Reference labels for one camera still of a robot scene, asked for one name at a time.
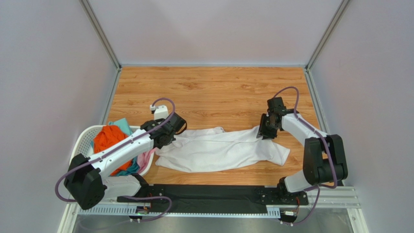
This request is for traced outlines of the white t shirt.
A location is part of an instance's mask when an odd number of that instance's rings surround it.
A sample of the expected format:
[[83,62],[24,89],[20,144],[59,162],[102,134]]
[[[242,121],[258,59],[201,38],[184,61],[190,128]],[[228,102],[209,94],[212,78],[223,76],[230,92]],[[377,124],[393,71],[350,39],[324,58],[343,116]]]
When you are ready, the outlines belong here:
[[259,161],[284,165],[290,149],[258,137],[258,132],[257,126],[232,132],[222,127],[185,130],[156,151],[156,165],[187,173],[225,171]]

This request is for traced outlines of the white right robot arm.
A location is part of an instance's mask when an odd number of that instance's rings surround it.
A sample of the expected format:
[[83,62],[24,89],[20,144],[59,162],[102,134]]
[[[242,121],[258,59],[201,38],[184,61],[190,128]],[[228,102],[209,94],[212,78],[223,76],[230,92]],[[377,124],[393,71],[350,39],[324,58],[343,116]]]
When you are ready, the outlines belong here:
[[279,131],[286,131],[304,147],[302,170],[279,181],[284,192],[308,191],[330,182],[336,185],[348,177],[344,143],[339,135],[314,128],[295,109],[288,109],[281,97],[269,99],[267,105],[258,137],[274,139]]

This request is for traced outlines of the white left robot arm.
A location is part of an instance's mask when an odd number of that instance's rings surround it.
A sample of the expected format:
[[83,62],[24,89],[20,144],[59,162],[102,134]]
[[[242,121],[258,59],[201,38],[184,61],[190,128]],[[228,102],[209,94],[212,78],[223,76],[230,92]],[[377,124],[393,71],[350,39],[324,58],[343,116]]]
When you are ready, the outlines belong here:
[[79,153],[70,162],[64,187],[81,209],[88,210],[104,199],[134,196],[141,189],[136,175],[112,176],[126,162],[175,140],[187,122],[177,113],[168,114],[165,105],[153,107],[153,120],[146,121],[126,139],[88,157]]

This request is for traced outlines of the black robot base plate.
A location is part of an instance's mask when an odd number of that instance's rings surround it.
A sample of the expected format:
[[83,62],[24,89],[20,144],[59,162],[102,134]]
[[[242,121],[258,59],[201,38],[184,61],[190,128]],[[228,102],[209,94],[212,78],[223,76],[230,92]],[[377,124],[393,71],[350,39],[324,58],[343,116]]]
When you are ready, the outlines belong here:
[[288,194],[278,187],[254,185],[154,184],[140,189],[137,197],[149,201],[152,212],[188,214],[264,214],[268,205],[305,206],[305,192]]

